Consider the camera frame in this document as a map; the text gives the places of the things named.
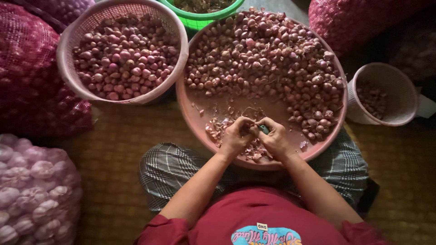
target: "green plastic basket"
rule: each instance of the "green plastic basket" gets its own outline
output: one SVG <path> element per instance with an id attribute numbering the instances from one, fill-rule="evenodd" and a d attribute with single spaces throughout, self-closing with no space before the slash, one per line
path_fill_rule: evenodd
<path id="1" fill-rule="evenodd" d="M 172 11 L 174 11 L 182 21 L 183 25 L 185 25 L 185 27 L 199 31 L 203 27 L 207 26 L 207 24 L 209 24 L 210 22 L 213 22 L 214 20 L 218 20 L 230 14 L 235 13 L 236 10 L 239 8 L 239 6 L 241 6 L 245 0 L 236 0 L 229 7 L 210 14 L 194 14 L 194 13 L 189 13 L 180 10 L 175 6 L 173 6 L 174 0 L 158 0 L 158 1 L 163 3 Z"/>

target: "woven mat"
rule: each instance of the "woven mat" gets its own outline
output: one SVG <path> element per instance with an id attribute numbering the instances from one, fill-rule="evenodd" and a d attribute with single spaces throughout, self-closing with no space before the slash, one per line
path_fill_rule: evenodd
<path id="1" fill-rule="evenodd" d="M 132 244 L 153 217 L 137 177 L 142 154 L 160 142 L 210 152 L 189 130 L 175 101 L 99 109 L 94 131 L 51 144 L 68 151 L 83 178 L 76 244 Z M 435 132 L 413 123 L 389 128 L 348 122 L 345 127 L 381 186 L 367 221 L 395 244 L 436 244 Z"/>

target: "lap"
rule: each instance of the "lap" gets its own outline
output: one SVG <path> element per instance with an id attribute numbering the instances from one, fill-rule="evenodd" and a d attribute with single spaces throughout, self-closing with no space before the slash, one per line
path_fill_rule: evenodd
<path id="1" fill-rule="evenodd" d="M 139 178 L 143 188 L 151 195 L 149 209 L 160 211 L 206 162 L 207 159 L 196 152 L 173 143 L 161 143 L 147 151 L 140 162 Z M 353 208 L 356 207 L 366 189 L 368 166 L 345 129 L 340 131 L 325 152 L 309 164 Z M 231 168 L 227 169 L 214 196 L 236 181 L 236 174 Z M 280 187 L 296 192 L 291 179 L 283 182 Z"/>

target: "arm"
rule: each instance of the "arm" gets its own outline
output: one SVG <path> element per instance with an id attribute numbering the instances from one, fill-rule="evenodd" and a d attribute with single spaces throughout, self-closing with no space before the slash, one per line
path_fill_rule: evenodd
<path id="1" fill-rule="evenodd" d="M 225 130 L 220 150 L 176 192 L 159 214 L 168 219 L 186 219 L 190 228 L 194 226 L 227 166 L 254 139 L 251 134 L 241 136 L 240 129 L 245 123 L 254 124 L 254 121 L 239 117 Z"/>
<path id="2" fill-rule="evenodd" d="M 256 124 L 266 125 L 270 129 L 268 135 L 259 132 L 259 139 L 289 172 L 309 211 L 329 221 L 337 229 L 342 229 L 343 221 L 363 222 L 362 218 L 341 195 L 321 178 L 299 154 L 291 150 L 283 125 L 270 118 L 263 118 Z"/>

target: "mesh sack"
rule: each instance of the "mesh sack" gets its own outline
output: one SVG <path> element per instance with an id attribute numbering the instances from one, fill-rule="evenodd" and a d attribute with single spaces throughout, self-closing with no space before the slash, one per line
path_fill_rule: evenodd
<path id="1" fill-rule="evenodd" d="M 72 245 L 80 183 L 64 150 L 0 134 L 0 244 Z"/>
<path id="2" fill-rule="evenodd" d="M 341 55 L 432 3 L 433 0 L 312 0 L 309 24 L 336 55 Z"/>
<path id="3" fill-rule="evenodd" d="M 9 0 L 23 6 L 35 14 L 58 33 L 62 33 L 88 7 L 95 4 L 94 0 Z"/>
<path id="4" fill-rule="evenodd" d="M 398 39 L 388 49 L 389 63 L 413 82 L 436 77 L 436 8 L 420 12 L 395 29 Z"/>
<path id="5" fill-rule="evenodd" d="M 91 105 L 58 74 L 58 40 L 40 18 L 0 3 L 0 132 L 70 136 L 92 127 Z"/>

